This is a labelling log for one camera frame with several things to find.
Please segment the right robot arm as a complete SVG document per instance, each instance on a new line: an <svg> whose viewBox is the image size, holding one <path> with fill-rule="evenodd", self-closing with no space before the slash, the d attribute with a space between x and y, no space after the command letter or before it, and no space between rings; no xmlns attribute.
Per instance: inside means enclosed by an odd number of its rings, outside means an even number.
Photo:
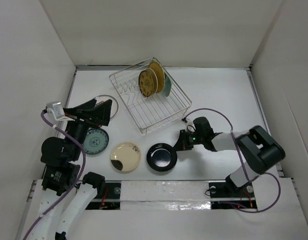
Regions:
<svg viewBox="0 0 308 240"><path fill-rule="evenodd" d="M283 148L263 127L237 133L214 132L205 117L194 119L194 131L181 130L174 145L175 151L188 151L195 145L203 145L211 152L237 151L244 160L241 166L228 175L222 190L231 197L243 191L249 180L263 175L285 158Z"/></svg>

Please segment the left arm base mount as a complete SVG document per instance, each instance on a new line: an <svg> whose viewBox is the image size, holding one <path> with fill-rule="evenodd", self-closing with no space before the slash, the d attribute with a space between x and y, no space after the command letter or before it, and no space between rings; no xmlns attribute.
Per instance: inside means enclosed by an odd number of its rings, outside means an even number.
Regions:
<svg viewBox="0 0 308 240"><path fill-rule="evenodd" d="M86 207L86 210L119 210L121 182L106 181L102 193L98 194Z"/></svg>

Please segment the cream plate with brown flowers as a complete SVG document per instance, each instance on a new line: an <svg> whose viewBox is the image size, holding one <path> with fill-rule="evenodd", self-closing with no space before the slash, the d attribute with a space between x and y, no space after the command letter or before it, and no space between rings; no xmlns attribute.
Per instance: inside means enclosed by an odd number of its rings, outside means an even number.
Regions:
<svg viewBox="0 0 308 240"><path fill-rule="evenodd" d="M153 90L152 90L152 95L156 94L157 89L158 89L158 79L155 71L153 71L151 68L148 68L148 70L151 72L151 76L153 79Z"/></svg>

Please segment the bamboo pattern round plate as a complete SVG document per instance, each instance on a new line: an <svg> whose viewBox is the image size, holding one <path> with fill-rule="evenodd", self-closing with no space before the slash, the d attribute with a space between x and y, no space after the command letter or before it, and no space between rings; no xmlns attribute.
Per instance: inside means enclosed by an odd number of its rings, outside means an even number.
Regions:
<svg viewBox="0 0 308 240"><path fill-rule="evenodd" d="M164 70L161 64L154 60L149 63L149 68L153 70L157 76L157 91L156 92L160 93L165 87Z"/></svg>

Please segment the light green rectangular tray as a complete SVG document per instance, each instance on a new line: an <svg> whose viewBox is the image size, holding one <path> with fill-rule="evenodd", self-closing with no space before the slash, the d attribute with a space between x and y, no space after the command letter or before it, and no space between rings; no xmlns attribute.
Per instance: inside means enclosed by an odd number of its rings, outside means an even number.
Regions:
<svg viewBox="0 0 308 240"><path fill-rule="evenodd" d="M164 85L164 88L162 90L162 94L165 97L168 97L170 95L171 88L172 88L172 81L170 80L169 76L167 74L165 74L165 85Z"/></svg>

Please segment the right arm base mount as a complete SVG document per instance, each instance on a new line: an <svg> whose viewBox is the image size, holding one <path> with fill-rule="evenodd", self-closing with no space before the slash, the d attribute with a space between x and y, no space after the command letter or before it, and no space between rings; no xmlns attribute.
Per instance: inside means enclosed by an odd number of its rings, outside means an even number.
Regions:
<svg viewBox="0 0 308 240"><path fill-rule="evenodd" d="M251 183L247 183L238 191L230 192L225 189L224 181L212 181L204 194L210 197L212 210L227 209L257 209L254 189Z"/></svg>

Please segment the white plate with red characters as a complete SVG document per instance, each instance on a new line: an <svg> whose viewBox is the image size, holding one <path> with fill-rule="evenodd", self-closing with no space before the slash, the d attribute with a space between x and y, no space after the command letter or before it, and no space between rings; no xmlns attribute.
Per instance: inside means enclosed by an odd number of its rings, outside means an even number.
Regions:
<svg viewBox="0 0 308 240"><path fill-rule="evenodd" d="M113 96L107 94L98 95L94 97L94 99L96 100L96 106L99 106L101 103L104 103L107 100L112 101L111 113L110 113L110 119L112 120L117 114L119 109L118 101Z"/></svg>

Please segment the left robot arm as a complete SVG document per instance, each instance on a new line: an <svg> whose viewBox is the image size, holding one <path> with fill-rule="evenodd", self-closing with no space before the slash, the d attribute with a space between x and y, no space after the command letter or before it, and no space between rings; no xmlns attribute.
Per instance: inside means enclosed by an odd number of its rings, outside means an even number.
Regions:
<svg viewBox="0 0 308 240"><path fill-rule="evenodd" d="M79 106L64 108L50 102L41 112L42 120L64 138L49 137L41 147L41 162L46 170L38 218L24 235L25 240L66 240L94 198L105 193L105 177L89 172L84 143L89 129L107 126L112 100L91 99Z"/></svg>

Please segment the glossy black plate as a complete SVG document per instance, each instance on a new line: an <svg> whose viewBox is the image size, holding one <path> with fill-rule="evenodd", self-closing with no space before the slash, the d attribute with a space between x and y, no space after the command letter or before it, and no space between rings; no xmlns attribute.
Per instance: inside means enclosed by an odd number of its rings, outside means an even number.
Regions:
<svg viewBox="0 0 308 240"><path fill-rule="evenodd" d="M146 154L148 166L156 172L168 172L177 163L178 157L174 148L166 143L157 143L151 146Z"/></svg>

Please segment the yellow brown patterned plate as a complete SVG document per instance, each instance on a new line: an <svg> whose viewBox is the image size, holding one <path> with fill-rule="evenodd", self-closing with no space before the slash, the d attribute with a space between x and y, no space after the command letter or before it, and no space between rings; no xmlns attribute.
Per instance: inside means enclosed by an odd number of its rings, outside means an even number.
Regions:
<svg viewBox="0 0 308 240"><path fill-rule="evenodd" d="M143 96L149 97L152 95L154 90L154 81L147 70L140 72L138 77L138 85Z"/></svg>

